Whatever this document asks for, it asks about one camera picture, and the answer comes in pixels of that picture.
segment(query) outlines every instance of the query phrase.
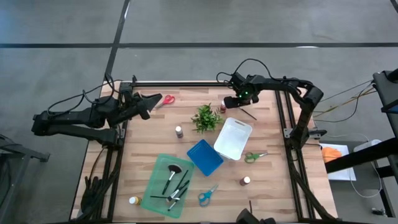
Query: black brush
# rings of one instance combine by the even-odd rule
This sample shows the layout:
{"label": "black brush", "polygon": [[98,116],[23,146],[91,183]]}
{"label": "black brush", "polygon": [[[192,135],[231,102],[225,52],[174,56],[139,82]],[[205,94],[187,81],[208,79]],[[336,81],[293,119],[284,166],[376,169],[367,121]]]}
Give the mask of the black brush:
{"label": "black brush", "polygon": [[179,189],[177,189],[176,191],[174,191],[170,196],[168,196],[166,198],[167,202],[171,202],[173,200],[173,198],[185,187],[189,184],[189,180],[187,180]]}
{"label": "black brush", "polygon": [[150,197],[152,197],[152,198],[167,198],[167,197],[164,197],[164,196],[153,196],[153,195],[151,195]]}
{"label": "black brush", "polygon": [[181,192],[180,196],[178,196],[178,200],[176,200],[176,201],[172,204],[172,206],[170,206],[170,208],[167,209],[167,211],[170,211],[170,210],[174,207],[174,205],[175,205],[179,200],[181,200],[182,196],[183,196],[184,193],[187,191],[187,188],[184,189],[184,190]]}
{"label": "black brush", "polygon": [[166,185],[163,188],[162,195],[164,195],[164,193],[166,193],[167,187],[169,186],[169,183],[172,180],[174,174],[181,173],[182,169],[181,169],[181,167],[179,165],[171,164],[171,165],[169,165],[169,171],[170,171],[170,177],[167,180]]}
{"label": "black brush", "polygon": [[182,181],[184,180],[185,176],[187,175],[187,173],[188,173],[188,170],[185,171],[184,175],[182,176],[180,182],[178,183],[178,185],[176,186],[174,191],[176,191],[180,187],[180,185],[181,185]]}

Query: wooden tabletop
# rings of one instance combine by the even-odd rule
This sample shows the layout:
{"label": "wooden tabletop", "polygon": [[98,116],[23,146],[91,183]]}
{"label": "wooden tabletop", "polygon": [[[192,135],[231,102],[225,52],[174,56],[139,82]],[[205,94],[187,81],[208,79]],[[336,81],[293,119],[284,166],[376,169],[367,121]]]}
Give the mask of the wooden tabletop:
{"label": "wooden tabletop", "polygon": [[[175,97],[175,102],[152,111],[150,119],[146,121],[136,116],[129,122],[114,208],[114,222],[235,222],[239,213],[244,208],[249,208],[249,200],[252,202],[253,214],[258,219],[273,217],[278,222],[297,221],[274,91],[262,91],[258,103],[244,107],[257,118],[257,121],[237,108],[229,109],[222,114],[224,119],[232,117],[252,126],[253,131],[243,154],[267,151],[269,155],[253,164],[245,163],[244,156],[239,161],[224,159],[224,163],[209,177],[205,177],[195,168],[179,219],[130,205],[130,197],[144,196],[158,154],[166,153],[190,161],[187,151],[199,140],[205,139],[211,145],[215,143],[223,125],[219,125],[216,131],[198,134],[194,131],[195,125],[191,117],[199,106],[211,103],[216,109],[225,96],[234,95],[233,90],[225,87],[142,87],[136,88],[135,91],[143,95],[170,94]],[[101,96],[110,93],[110,87],[104,86]],[[283,104],[285,117],[288,118],[284,101]],[[300,107],[294,100],[292,104],[295,117],[298,118]],[[181,139],[176,137],[176,126],[183,129],[184,136]],[[337,217],[319,147],[307,145],[302,150],[311,191],[326,210]],[[97,142],[89,143],[71,218],[76,218],[78,214],[85,189],[84,177],[89,176],[100,151],[101,146]],[[99,177],[102,177],[104,161],[105,153],[95,169],[95,175]],[[242,187],[239,180],[245,176],[251,178],[251,183]],[[206,208],[200,207],[198,194],[209,190],[215,184],[219,186],[212,195],[211,203]],[[105,215],[109,195],[110,190],[104,201]],[[301,191],[300,198],[305,210],[305,200]]]}

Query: blue plastic box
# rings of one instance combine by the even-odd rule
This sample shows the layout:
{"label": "blue plastic box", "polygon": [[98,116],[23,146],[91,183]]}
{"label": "blue plastic box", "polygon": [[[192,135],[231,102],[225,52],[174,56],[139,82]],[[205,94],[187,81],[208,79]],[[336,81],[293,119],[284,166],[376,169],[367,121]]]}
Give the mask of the blue plastic box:
{"label": "blue plastic box", "polygon": [[204,139],[193,146],[187,152],[187,155],[207,177],[224,162],[218,152],[216,152]]}

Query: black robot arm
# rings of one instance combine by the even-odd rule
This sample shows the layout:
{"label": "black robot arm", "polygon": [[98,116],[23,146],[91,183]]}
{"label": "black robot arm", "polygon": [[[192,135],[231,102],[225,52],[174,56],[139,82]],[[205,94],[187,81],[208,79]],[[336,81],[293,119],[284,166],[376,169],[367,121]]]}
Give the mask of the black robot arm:
{"label": "black robot arm", "polygon": [[[224,102],[227,108],[236,108],[250,105],[259,101],[258,94],[261,90],[287,91],[300,105],[301,114],[296,127],[290,133],[288,140],[292,149],[301,149],[308,140],[308,123],[312,112],[323,96],[323,92],[311,82],[297,78],[264,78],[260,75],[248,75],[244,78],[238,72],[231,75],[227,83],[235,92],[236,97],[226,97]],[[302,96],[299,88],[306,89]]]}
{"label": "black robot arm", "polygon": [[[132,86],[122,83],[120,97],[104,96],[95,100],[91,107],[82,111],[48,112],[35,114],[32,132],[37,136],[51,136],[54,134],[66,134],[98,141],[103,146],[120,146],[116,126],[133,116],[140,115],[142,119],[149,119],[148,111],[162,99],[160,93],[144,96],[138,93],[132,94]],[[109,129],[102,128],[105,121]]]}

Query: potted plant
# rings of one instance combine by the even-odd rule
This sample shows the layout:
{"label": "potted plant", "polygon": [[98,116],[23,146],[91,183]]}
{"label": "potted plant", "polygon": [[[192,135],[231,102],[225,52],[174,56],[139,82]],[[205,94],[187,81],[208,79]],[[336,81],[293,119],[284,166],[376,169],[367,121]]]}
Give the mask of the potted plant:
{"label": "potted plant", "polygon": [[219,111],[212,111],[210,104],[199,107],[198,113],[191,119],[197,126],[196,131],[202,134],[204,131],[214,131],[216,125],[223,122],[223,119],[219,115]]}

